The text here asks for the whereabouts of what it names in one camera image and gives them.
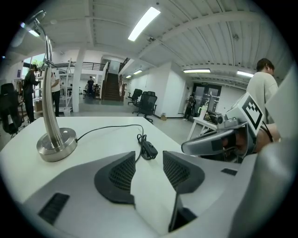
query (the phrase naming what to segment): man in white shirt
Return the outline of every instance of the man in white shirt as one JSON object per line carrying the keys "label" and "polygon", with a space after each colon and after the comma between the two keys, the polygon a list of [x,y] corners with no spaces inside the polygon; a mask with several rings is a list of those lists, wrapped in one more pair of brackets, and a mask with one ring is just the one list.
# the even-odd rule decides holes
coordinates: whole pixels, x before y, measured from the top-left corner
{"label": "man in white shirt", "polygon": [[52,84],[52,98],[53,103],[55,103],[55,115],[59,117],[59,103],[60,103],[60,79],[56,79],[55,75],[52,73],[51,84]]}
{"label": "man in white shirt", "polygon": [[264,122],[266,124],[274,123],[268,114],[265,103],[276,93],[278,85],[273,77],[274,65],[270,60],[263,58],[257,63],[257,72],[250,79],[246,91],[257,102],[261,111],[264,113]]}

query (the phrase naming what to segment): person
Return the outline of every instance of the person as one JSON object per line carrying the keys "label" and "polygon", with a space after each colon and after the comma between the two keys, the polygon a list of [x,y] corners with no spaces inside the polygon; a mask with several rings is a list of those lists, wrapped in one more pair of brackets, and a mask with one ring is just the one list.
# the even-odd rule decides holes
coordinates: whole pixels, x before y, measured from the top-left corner
{"label": "person", "polygon": [[90,96],[90,95],[92,95],[92,87],[94,84],[92,76],[90,76],[90,79],[88,80],[87,84],[88,84],[88,95]]}
{"label": "person", "polygon": [[194,95],[190,95],[190,98],[187,100],[187,106],[186,106],[186,110],[185,110],[185,114],[183,117],[184,121],[188,121],[188,119],[190,118],[191,115],[191,109],[193,107],[193,105],[195,104],[195,99],[194,99]]}
{"label": "person", "polygon": [[[273,137],[273,140],[279,141],[280,139],[280,134],[278,132],[276,124],[268,124],[267,125],[268,130],[270,131],[270,134]],[[241,127],[237,130],[236,133],[236,147],[240,152],[245,152],[246,151],[246,132],[245,128]],[[223,147],[226,147],[228,145],[228,139],[223,139],[222,144]],[[265,147],[267,144],[271,143],[270,138],[268,134],[260,128],[260,130],[257,133],[257,146],[255,149],[255,153],[258,153],[262,150],[263,147]]]}
{"label": "person", "polygon": [[33,85],[38,85],[39,81],[35,80],[34,72],[37,71],[37,65],[31,65],[30,70],[25,76],[24,86],[23,86],[23,98],[25,102],[25,108],[27,112],[27,116],[29,118],[30,123],[34,122],[34,110],[33,110]]}
{"label": "person", "polygon": [[273,77],[273,73],[274,65],[270,60],[266,58],[260,59],[257,63],[257,72],[250,79],[246,88],[246,91],[250,93],[265,115],[264,122],[266,124],[274,123],[265,108],[266,102],[278,90],[278,85]]}
{"label": "person", "polygon": [[55,103],[55,115],[59,117],[59,103],[60,103],[60,79],[56,79],[54,73],[51,75],[52,84],[52,99]]}

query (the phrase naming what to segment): cardboard box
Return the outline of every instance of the cardboard box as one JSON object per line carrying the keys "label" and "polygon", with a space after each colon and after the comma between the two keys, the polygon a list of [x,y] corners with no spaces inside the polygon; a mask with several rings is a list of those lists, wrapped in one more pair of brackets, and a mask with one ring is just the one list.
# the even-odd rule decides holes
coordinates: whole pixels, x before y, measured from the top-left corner
{"label": "cardboard box", "polygon": [[42,111],[42,101],[41,100],[35,102],[35,111],[36,112]]}

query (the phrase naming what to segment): fluorescent light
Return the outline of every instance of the fluorescent light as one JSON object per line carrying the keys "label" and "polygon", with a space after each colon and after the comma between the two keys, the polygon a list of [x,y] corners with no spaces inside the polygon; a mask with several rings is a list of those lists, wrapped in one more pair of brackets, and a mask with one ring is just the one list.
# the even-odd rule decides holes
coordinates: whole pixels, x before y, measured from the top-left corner
{"label": "fluorescent light", "polygon": [[186,69],[185,73],[210,73],[210,69]]}
{"label": "fluorescent light", "polygon": [[137,72],[134,72],[134,74],[138,74],[138,73],[140,73],[140,72],[142,72],[142,70],[138,70]]}
{"label": "fluorescent light", "polygon": [[37,34],[34,30],[29,31],[33,36],[39,37],[39,34]]}
{"label": "fluorescent light", "polygon": [[135,41],[139,34],[148,26],[148,24],[159,15],[160,11],[156,10],[154,7],[149,8],[149,10],[142,16],[135,28],[132,30],[129,40]]}
{"label": "fluorescent light", "polygon": [[242,71],[237,71],[237,74],[240,74],[240,75],[244,75],[244,76],[247,76],[247,77],[252,77],[253,76],[253,74],[251,74],[251,73],[246,73],[246,72],[242,72]]}

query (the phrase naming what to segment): ceiling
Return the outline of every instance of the ceiling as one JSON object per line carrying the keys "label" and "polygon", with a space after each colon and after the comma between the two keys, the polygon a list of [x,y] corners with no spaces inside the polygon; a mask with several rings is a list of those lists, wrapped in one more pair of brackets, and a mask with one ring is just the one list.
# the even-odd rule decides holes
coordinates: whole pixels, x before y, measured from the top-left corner
{"label": "ceiling", "polygon": [[[128,40],[150,7],[161,13],[135,42]],[[279,31],[249,0],[52,0],[39,9],[47,12],[41,24],[54,50],[86,44],[90,50],[132,58],[126,75],[173,61],[181,70],[211,70],[190,74],[195,81],[245,88],[249,78],[237,75],[238,69],[254,73],[257,61],[266,57],[276,68],[275,78],[282,80],[293,61]],[[40,39],[26,37],[14,53],[43,50]]]}

